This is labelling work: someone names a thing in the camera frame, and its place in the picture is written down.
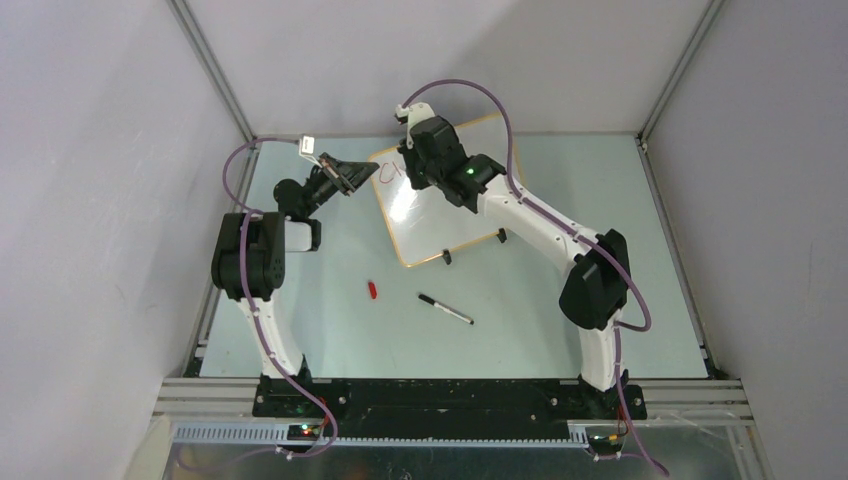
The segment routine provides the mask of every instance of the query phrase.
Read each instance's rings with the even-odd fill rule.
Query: gray wall
[[[189,341],[236,129],[162,0],[0,2],[0,70],[0,478],[120,478]]]
[[[431,80],[490,88],[515,128],[642,126],[707,0],[191,1],[259,133],[397,132]],[[494,111],[466,87],[422,100],[454,123]]]
[[[845,478],[848,4],[728,2],[649,153],[777,477]]]

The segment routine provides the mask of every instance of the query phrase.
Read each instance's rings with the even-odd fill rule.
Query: light blue table surface
[[[317,139],[316,153],[365,161],[395,137]],[[626,367],[639,378],[703,378],[704,362],[634,140],[626,135],[518,136],[525,185],[565,215],[627,238],[633,278],[654,318],[624,330]],[[274,185],[302,181],[311,164],[286,144],[262,147],[247,204],[274,210]],[[313,216],[315,253],[288,254],[279,300],[315,377],[575,378],[576,327],[559,310],[563,279],[516,235],[488,239],[406,268],[392,247],[374,189],[335,196]],[[367,282],[378,289],[377,300]],[[469,327],[421,302],[419,292],[475,318]],[[632,294],[625,320],[642,324]],[[259,352],[233,301],[222,296],[201,376],[256,377]]]

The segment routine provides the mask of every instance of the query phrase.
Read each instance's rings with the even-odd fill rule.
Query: black mounting base
[[[561,439],[568,438],[568,420],[615,420],[619,405],[614,389],[556,379],[301,381],[326,402],[345,437]],[[647,418],[639,386],[627,385],[625,398],[634,419]],[[253,416],[317,420],[324,414],[285,380],[263,376]]]

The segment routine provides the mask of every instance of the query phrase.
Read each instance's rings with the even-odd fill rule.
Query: marker
[[[454,310],[447,305],[443,305],[443,304],[433,300],[432,298],[428,297],[427,295],[424,295],[423,293],[419,293],[418,298],[420,298],[421,300],[424,300],[425,302],[429,303],[430,305],[438,308],[439,310],[441,310],[441,311],[443,311],[443,312],[445,312],[449,315],[453,315],[454,317],[462,320],[463,322],[465,322],[469,325],[474,325],[474,320],[472,320],[471,317],[463,314],[462,312]]]

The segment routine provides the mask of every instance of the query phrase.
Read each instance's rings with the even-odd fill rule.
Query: small whiteboard
[[[484,153],[506,166],[506,127],[499,114],[458,125],[456,133],[467,155]],[[514,150],[513,155],[518,167]],[[500,225],[465,207],[455,207],[438,188],[413,190],[396,148],[377,152],[368,161],[380,165],[371,175],[371,183],[403,265],[414,267],[441,257],[443,250],[458,250],[497,235]],[[520,168],[516,170],[522,176]]]

